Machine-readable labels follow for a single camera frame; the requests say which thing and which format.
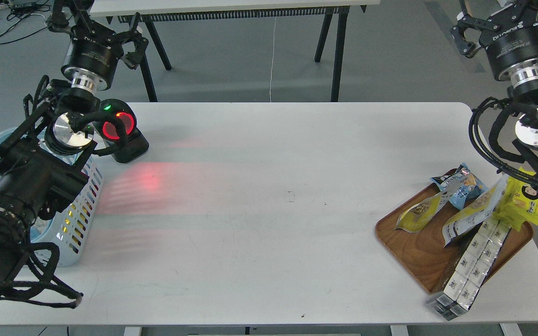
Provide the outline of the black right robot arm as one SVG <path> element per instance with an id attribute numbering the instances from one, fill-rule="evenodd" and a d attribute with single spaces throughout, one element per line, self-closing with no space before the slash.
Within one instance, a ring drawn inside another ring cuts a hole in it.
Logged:
<path id="1" fill-rule="evenodd" d="M 509 81 L 507 98 L 487 98 L 473 109 L 469 137 L 499 172 L 538 192 L 538 0 L 513 0 L 486 19 L 466 2 L 450 34 L 462 56 L 484 50 L 496 81 Z"/>

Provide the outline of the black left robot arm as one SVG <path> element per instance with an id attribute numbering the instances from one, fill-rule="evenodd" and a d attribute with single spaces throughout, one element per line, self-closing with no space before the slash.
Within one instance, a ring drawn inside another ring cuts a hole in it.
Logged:
<path id="1" fill-rule="evenodd" d="M 58 244 L 32 242 L 30 230 L 85 191 L 92 155 L 130 162 L 148 150 L 132 108 L 95 95 L 111 87 L 120 60 L 133 70 L 143 62 L 140 20 L 135 13 L 129 30 L 117 33 L 93 21 L 81 0 L 53 4 L 48 30 L 71 39 L 64 78 L 41 78 L 24 98 L 23 123 L 0 144 L 0 301 L 76 308 L 83 299 L 55 275 Z"/>

